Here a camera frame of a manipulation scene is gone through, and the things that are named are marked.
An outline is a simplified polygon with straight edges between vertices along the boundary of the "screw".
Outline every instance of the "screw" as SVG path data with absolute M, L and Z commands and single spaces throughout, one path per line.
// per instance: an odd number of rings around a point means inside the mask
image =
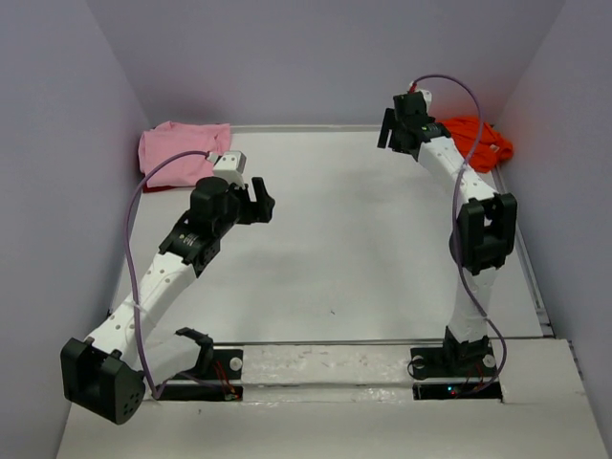
M 229 361 L 229 368 L 231 371 L 240 371 L 242 368 L 242 360 L 238 357 L 234 357 Z
M 492 356 L 491 354 L 487 354 L 483 359 L 482 359 L 483 364 L 487 367 L 487 368 L 494 368 L 495 367 L 495 357 Z

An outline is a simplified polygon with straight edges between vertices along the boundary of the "black mount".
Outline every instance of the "black mount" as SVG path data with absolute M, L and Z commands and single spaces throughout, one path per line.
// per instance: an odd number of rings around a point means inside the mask
M 219 177 L 198 181 L 191 192 L 189 210 L 160 245 L 160 253 L 179 255 L 199 276 L 220 251 L 221 238 L 236 223 L 269 223 L 274 199 L 261 178 L 252 179 L 256 201 L 247 187 L 230 185 Z M 186 371 L 205 374 L 213 359 L 213 342 L 208 335 L 183 328 L 177 335 L 193 339 L 200 355 Z M 60 353 L 64 396 L 115 424 L 127 422 L 144 396 L 143 372 L 134 371 L 120 359 L 121 352 L 100 351 L 91 341 L 70 339 Z
M 378 148 L 391 148 L 409 154 L 419 161 L 423 142 L 438 137 L 450 138 L 446 127 L 427 113 L 426 101 L 420 92 L 393 97 L 394 108 L 387 108 L 382 120 Z M 457 216 L 461 244 L 461 266 L 473 275 L 482 270 L 500 268 L 514 249 L 516 199 L 511 193 L 495 194 L 491 199 L 471 199 L 461 206 Z M 450 253 L 457 254 L 450 237 Z M 489 338 L 477 342 L 458 342 L 447 327 L 442 347 L 411 350 L 413 360 L 408 371 L 415 379 L 463 377 L 482 359 L 492 354 Z M 492 370 L 480 365 L 485 376 Z

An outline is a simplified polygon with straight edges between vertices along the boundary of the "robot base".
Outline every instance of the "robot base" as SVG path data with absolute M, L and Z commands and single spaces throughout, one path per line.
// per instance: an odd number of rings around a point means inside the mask
M 457 342 L 447 327 L 442 346 L 410 349 L 408 373 L 417 380 L 429 378 L 452 379 L 495 375 L 495 357 L 489 338 L 476 342 Z

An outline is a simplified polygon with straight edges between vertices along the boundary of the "white board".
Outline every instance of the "white board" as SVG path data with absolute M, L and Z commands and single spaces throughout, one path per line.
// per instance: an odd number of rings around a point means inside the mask
M 503 404 L 414 401 L 403 346 L 247 346 L 244 402 L 144 402 L 123 426 L 73 406 L 57 459 L 605 459 L 567 342 L 508 345 Z

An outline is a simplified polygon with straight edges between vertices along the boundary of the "wire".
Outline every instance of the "wire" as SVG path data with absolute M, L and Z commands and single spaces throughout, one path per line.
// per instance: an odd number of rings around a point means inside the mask
M 466 274 L 464 273 L 464 269 L 462 266 L 463 255 L 461 253 L 461 241 L 459 240 L 459 225 L 457 223 L 457 208 L 459 206 L 458 204 L 459 203 L 459 189 L 461 187 L 461 180 L 463 179 L 463 175 L 466 172 L 466 168 L 470 164 L 471 157 L 474 155 L 474 152 L 476 151 L 476 147 L 480 143 L 480 138 L 482 137 L 482 131 L 484 129 L 484 120 L 483 120 L 483 115 L 482 115 L 482 108 L 480 107 L 480 103 L 478 102 L 478 98 L 476 97 L 476 94 L 465 83 L 455 78 L 454 76 L 448 76 L 448 75 L 442 75 L 442 74 L 430 74 L 430 75 L 420 76 L 412 82 L 409 92 L 413 92 L 416 89 L 417 83 L 419 83 L 420 81 L 423 81 L 425 79 L 431 79 L 431 78 L 446 79 L 448 81 L 457 83 L 459 86 L 461 86 L 463 89 L 465 89 L 468 92 L 471 99 L 474 101 L 474 105 L 476 106 L 476 111 L 478 112 L 478 133 L 476 134 L 476 139 L 474 140 L 474 143 L 471 146 L 470 151 L 468 152 L 468 155 L 466 156 L 466 158 L 461 164 L 461 167 L 459 168 L 459 173 L 457 174 L 457 180 L 455 181 L 455 188 L 452 193 L 452 245 L 453 245 L 454 252 L 455 252 L 455 262 L 459 270 L 459 278 L 461 279 L 461 283 L 463 284 L 463 287 L 466 290 L 466 293 L 470 297 L 471 302 L 474 304 L 474 306 L 478 310 L 478 313 L 491 326 L 492 330 L 495 332 L 495 334 L 499 338 L 499 343 L 501 344 L 501 361 L 499 365 L 497 366 L 497 370 L 495 371 L 495 374 L 492 376 L 492 378 L 488 380 L 482 386 L 476 387 L 475 389 L 473 389 L 470 392 L 467 392 L 466 394 L 462 394 L 463 396 L 466 396 L 466 395 L 476 394 L 482 390 L 485 390 L 487 387 L 493 384 L 495 380 L 499 378 L 499 375 L 501 374 L 502 370 L 504 369 L 504 366 L 506 365 L 506 359 L 508 357 L 508 345 L 506 344 L 506 340 L 504 339 L 504 336 L 501 334 L 501 332 L 499 331 L 497 326 L 493 323 L 493 321 L 487 316 L 487 312 L 482 307 L 482 305 L 480 304 L 480 301 L 478 301 L 478 298 L 476 298 L 474 293 L 471 291 L 470 286 L 468 285 Z
M 146 356 L 144 355 L 144 342 L 142 340 L 142 327 L 141 327 L 141 299 L 138 291 L 138 279 L 136 277 L 136 268 L 134 267 L 134 258 L 132 257 L 132 251 L 130 249 L 130 222 L 132 221 L 132 213 L 134 212 L 134 205 L 141 195 L 141 191 L 146 185 L 146 183 L 157 174 L 161 169 L 166 167 L 168 164 L 184 158 L 185 156 L 193 156 L 199 155 L 208 158 L 209 152 L 207 151 L 184 151 L 183 153 L 179 153 L 174 155 L 158 165 L 156 165 L 148 174 L 144 176 L 144 178 L 140 181 L 136 189 L 132 193 L 132 197 L 127 206 L 127 211 L 125 212 L 125 218 L 123 220 L 123 247 L 125 249 L 125 260 L 127 262 L 127 270 L 130 273 L 130 283 L 132 285 L 132 298 L 134 300 L 134 335 L 136 337 L 136 349 L 138 350 L 138 357 L 141 361 L 142 371 L 144 372 L 144 377 L 151 389 L 151 395 L 154 399 L 159 399 L 162 395 L 162 392 L 165 388 L 165 382 L 160 386 L 160 390 L 158 391 L 155 383 L 153 382 L 153 375 L 151 374 L 151 370 L 149 368 L 148 363 L 146 362 Z

